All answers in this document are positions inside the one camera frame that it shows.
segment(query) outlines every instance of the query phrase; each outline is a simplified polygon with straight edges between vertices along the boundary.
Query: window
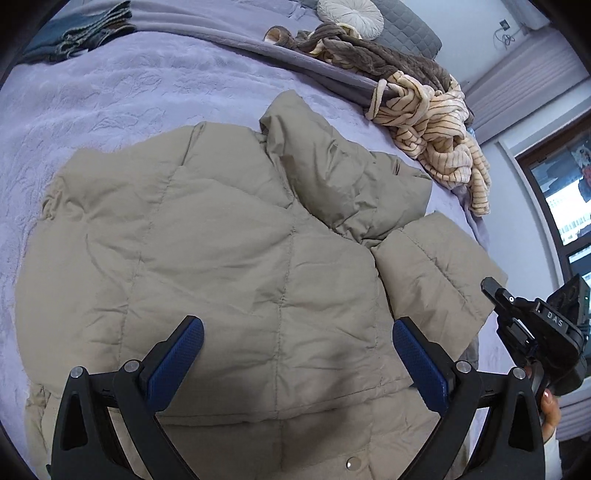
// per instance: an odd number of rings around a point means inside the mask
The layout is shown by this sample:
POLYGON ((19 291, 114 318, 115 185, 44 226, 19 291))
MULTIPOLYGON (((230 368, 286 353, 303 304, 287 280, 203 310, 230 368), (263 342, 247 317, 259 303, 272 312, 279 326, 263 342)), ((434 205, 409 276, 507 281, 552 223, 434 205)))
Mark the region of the window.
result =
POLYGON ((591 286, 591 112, 518 156, 540 203, 565 280, 591 286))

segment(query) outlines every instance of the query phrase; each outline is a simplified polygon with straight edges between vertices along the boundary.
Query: striped blanket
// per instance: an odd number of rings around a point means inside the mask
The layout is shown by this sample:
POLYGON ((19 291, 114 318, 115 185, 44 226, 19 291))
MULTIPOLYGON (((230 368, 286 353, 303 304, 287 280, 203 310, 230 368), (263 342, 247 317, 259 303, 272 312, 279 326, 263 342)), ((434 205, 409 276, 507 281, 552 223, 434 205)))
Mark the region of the striped blanket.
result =
POLYGON ((442 92, 398 71, 378 82, 365 116, 388 127, 396 146, 416 158, 437 182, 450 190, 467 185, 475 215, 489 213, 489 163, 466 131, 469 111, 453 77, 449 90, 442 92), (397 96, 382 105, 386 89, 397 96))

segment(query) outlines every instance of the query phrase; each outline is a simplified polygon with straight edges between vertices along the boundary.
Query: finger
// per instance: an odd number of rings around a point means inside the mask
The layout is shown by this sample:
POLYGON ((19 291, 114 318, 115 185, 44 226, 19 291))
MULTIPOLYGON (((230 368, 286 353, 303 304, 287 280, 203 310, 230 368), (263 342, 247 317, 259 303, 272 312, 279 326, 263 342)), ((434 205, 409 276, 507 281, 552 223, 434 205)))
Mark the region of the finger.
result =
POLYGON ((554 434, 562 418, 562 414, 560 413, 560 407, 558 406, 556 397, 549 390, 544 390, 540 407, 545 415, 544 423, 542 424, 542 438, 545 443, 554 434))

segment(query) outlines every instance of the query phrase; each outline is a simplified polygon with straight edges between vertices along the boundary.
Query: metal screw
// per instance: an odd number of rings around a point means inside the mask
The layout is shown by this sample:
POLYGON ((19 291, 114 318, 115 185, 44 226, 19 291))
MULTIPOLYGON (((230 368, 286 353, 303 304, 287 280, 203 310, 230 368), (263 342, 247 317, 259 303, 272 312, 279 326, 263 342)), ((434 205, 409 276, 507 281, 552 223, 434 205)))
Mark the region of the metal screw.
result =
POLYGON ((72 370, 70 370, 70 376, 72 378, 79 378, 83 373, 84 369, 82 367, 74 367, 72 370))
POLYGON ((139 368, 139 362, 137 360, 130 360, 123 366, 126 372, 135 372, 139 368))
POLYGON ((463 374, 467 374, 470 370, 472 370, 472 366, 464 360, 460 360, 458 363, 456 363, 456 368, 463 374))
POLYGON ((525 370, 522 368, 514 368, 513 375, 515 375, 515 377, 519 378, 520 380, 523 380, 526 377, 525 370))

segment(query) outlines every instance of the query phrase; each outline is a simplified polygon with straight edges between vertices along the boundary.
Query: hand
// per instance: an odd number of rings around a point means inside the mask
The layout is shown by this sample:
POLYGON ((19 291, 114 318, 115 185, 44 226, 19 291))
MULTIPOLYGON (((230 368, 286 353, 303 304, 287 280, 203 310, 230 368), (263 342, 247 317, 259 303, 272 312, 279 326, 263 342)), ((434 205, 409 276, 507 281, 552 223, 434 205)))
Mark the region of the hand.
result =
MULTIPOLYGON (((524 370, 525 373, 527 373, 528 378, 531 378, 531 367, 525 367, 524 370)), ((544 443, 546 443, 556 431, 556 427, 562 418, 560 407, 558 406, 558 399, 553 396, 550 390, 547 388, 544 390, 544 394, 542 395, 540 408, 544 414, 544 422, 542 423, 542 438, 544 439, 544 443)))

